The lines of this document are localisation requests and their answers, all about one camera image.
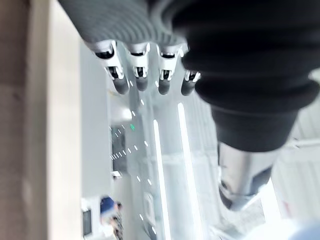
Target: ceiling light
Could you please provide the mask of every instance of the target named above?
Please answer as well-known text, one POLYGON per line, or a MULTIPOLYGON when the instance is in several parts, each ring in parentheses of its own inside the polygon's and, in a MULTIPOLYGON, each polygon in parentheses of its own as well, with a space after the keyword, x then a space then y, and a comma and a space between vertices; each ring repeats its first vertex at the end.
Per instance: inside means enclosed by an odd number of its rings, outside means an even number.
POLYGON ((186 171, 186 180, 187 180, 187 186, 189 190, 189 197, 191 201, 192 218, 194 221, 194 234, 195 234, 194 239, 203 240, 204 234, 203 234, 202 223, 201 223, 194 170, 193 170, 192 160, 191 160, 185 109, 182 103, 178 104, 178 113, 179 113, 180 132, 181 132, 181 140, 182 140, 182 148, 183 148, 183 156, 184 156, 184 166, 186 171))
POLYGON ((111 174, 115 177, 121 177, 121 173, 119 171, 112 171, 111 174))
MULTIPOLYGON (((153 120, 153 130, 154 130, 154 140, 155 140, 155 150, 156 150, 156 164, 157 164, 158 177, 159 177, 162 217, 163 217, 163 225, 164 225, 164 239, 171 240, 168 203, 167 203, 167 196, 166 196, 165 176, 164 176, 164 166, 162 163, 159 125, 157 120, 153 120)), ((154 227, 152 227, 152 230, 154 234, 156 234, 156 230, 154 229, 154 227)))
POLYGON ((157 235, 157 232, 153 226, 152 226, 152 231, 154 232, 155 235, 157 235))
POLYGON ((131 120, 132 119, 131 111, 130 111, 129 108, 125 108, 122 111, 122 115, 123 115, 123 118, 126 119, 126 120, 131 120))

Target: robotic hand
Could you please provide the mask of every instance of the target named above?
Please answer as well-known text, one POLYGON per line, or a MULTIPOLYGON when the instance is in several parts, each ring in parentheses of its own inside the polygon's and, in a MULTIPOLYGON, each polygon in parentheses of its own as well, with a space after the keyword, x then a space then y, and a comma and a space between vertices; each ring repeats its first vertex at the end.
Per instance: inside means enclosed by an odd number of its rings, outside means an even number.
POLYGON ((95 55, 100 59, 105 71, 111 77, 118 93, 126 94, 129 90, 129 83, 120 63, 116 41, 109 40, 106 41, 105 44, 106 49, 101 52, 96 52, 95 55))
POLYGON ((136 86, 140 91, 145 91, 148 87, 148 53, 150 43, 128 45, 129 59, 132 65, 133 73, 136 77, 136 86))
POLYGON ((147 84, 148 43, 158 44, 163 95, 169 91, 179 47, 187 42, 190 51, 182 63, 188 71, 181 92, 188 95, 195 87, 211 106, 221 200, 240 210, 255 199, 299 110, 319 93, 308 76, 320 66, 320 1, 59 2, 122 94, 128 81, 112 40, 127 46, 141 91, 147 84))

